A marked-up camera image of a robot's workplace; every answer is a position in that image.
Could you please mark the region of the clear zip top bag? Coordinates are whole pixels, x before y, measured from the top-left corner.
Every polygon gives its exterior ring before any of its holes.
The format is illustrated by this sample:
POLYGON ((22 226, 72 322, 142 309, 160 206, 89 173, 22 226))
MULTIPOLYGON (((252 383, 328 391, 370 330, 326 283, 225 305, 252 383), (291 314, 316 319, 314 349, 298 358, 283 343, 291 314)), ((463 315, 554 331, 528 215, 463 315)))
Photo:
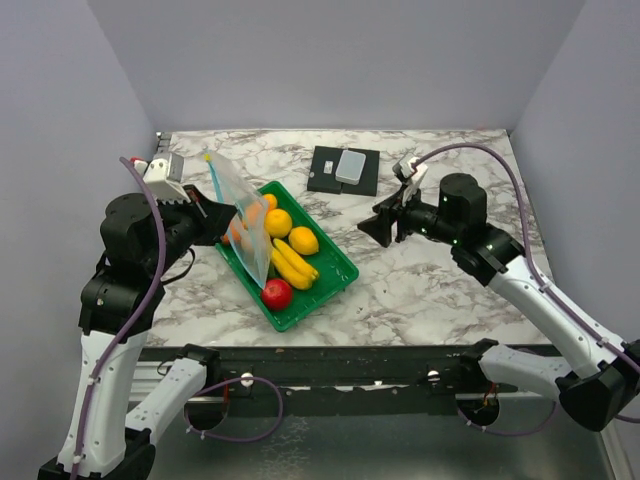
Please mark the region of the clear zip top bag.
POLYGON ((264 288, 271 263, 272 245, 265 229, 267 201, 236 168, 234 162, 212 150, 203 158, 208 165, 216 199, 237 210, 226 237, 249 277, 264 288))

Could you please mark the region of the green plastic tray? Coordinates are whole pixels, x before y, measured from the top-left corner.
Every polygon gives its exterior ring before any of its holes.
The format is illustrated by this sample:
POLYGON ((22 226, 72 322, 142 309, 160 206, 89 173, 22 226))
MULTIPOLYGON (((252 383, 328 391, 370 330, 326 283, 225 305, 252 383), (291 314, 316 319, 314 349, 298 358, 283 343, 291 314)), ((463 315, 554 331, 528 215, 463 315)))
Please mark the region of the green plastic tray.
POLYGON ((263 304, 260 298, 261 289, 245 271, 232 247, 218 244, 216 250, 238 277, 271 326, 278 332, 285 332, 318 310, 336 294, 344 291, 358 278, 359 270, 284 185, 278 181, 271 181, 260 187, 258 191, 262 194, 274 194, 278 205, 292 216, 295 226, 305 226, 312 230, 319 241, 319 252, 312 255, 309 262, 319 272, 319 279, 310 290, 295 290, 292 301, 285 310, 271 311, 263 304))

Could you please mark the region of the red apple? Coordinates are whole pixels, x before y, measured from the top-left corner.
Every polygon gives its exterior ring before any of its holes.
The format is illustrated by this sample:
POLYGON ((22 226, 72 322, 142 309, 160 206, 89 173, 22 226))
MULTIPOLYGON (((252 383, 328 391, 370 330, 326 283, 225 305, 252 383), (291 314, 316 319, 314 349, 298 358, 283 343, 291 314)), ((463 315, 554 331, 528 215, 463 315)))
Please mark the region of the red apple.
POLYGON ((282 311, 291 304, 293 289, 285 280, 270 279, 266 282, 260 298, 270 311, 282 311))

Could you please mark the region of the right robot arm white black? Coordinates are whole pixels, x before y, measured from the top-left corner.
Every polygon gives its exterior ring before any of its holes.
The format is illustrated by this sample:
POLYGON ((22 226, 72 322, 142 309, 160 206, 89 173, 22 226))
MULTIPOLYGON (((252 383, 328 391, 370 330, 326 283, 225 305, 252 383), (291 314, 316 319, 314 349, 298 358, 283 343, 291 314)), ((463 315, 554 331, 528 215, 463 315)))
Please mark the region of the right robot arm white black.
POLYGON ((480 341, 459 367, 467 389, 497 383, 537 393, 594 432, 638 395, 639 343, 624 341, 579 309, 541 275, 515 238, 488 222, 487 195, 473 176, 444 177, 436 205, 404 185, 373 211, 359 230, 383 247, 413 233, 449 245, 461 270, 515 306, 561 354, 550 360, 480 341))

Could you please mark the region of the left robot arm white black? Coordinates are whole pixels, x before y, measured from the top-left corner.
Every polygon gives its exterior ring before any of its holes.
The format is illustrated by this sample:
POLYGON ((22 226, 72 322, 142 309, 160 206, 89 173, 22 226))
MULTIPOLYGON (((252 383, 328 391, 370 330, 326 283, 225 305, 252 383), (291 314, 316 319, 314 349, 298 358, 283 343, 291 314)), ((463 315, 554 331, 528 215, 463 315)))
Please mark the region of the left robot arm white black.
POLYGON ((154 200, 148 189, 124 194, 105 209, 104 251, 81 292, 82 365, 63 447, 39 469, 41 479, 145 479, 171 418, 196 392, 220 385, 218 353, 187 345, 170 374, 130 410, 133 376, 154 314, 161 278, 193 246, 213 246, 236 209, 185 188, 184 201, 154 200))

